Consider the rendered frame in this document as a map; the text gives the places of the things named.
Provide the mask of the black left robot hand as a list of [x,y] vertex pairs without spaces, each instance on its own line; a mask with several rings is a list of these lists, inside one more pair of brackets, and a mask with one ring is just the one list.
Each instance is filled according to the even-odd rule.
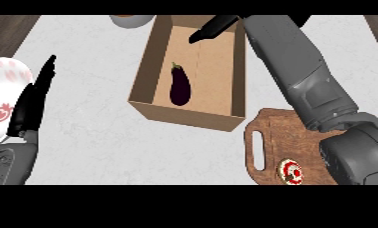
[[36,82],[27,85],[18,98],[7,132],[11,137],[20,137],[23,132],[41,129],[46,95],[57,74],[55,60],[57,56],[52,55],[42,67]]

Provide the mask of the brown wooden cutting board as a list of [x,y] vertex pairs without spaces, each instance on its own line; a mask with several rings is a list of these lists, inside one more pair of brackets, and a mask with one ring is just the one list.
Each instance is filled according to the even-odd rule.
[[[253,132],[264,138],[265,169],[255,166]],[[264,108],[249,123],[244,132],[246,166],[261,185],[284,185],[280,178],[280,162],[295,160],[302,167],[305,185],[336,185],[320,153],[320,142],[343,134],[343,131],[321,133],[306,129],[295,110]]]

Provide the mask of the white bowl with red pattern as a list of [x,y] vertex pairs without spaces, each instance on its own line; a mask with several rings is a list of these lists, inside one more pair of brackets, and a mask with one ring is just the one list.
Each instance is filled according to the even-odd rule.
[[20,95],[33,82],[29,66],[18,59],[0,57],[0,143],[8,139],[8,127]]

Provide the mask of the grey round bowl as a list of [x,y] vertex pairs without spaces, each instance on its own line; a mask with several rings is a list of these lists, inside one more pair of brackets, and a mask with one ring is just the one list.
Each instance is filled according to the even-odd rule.
[[111,15],[114,24],[126,29],[142,27],[153,18],[153,15]]

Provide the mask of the brown cardboard box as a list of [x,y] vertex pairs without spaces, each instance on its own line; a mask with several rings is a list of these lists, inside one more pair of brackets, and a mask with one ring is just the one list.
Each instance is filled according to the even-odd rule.
[[[210,19],[157,17],[129,103],[150,120],[233,131],[246,120],[246,31],[235,23],[216,38],[191,43]],[[170,100],[175,65],[191,83],[191,99],[182,106]]]

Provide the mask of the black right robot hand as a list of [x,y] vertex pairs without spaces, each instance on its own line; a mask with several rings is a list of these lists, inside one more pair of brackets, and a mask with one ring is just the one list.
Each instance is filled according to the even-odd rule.
[[249,14],[216,15],[199,29],[199,31],[191,35],[190,43],[194,44],[204,39],[215,39],[241,19],[249,17]]

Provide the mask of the dark purple eggplant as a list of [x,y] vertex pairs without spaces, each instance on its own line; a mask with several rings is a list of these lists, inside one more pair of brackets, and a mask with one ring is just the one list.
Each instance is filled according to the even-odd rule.
[[184,67],[173,63],[172,67],[170,100],[178,106],[184,106],[191,100],[191,83]]

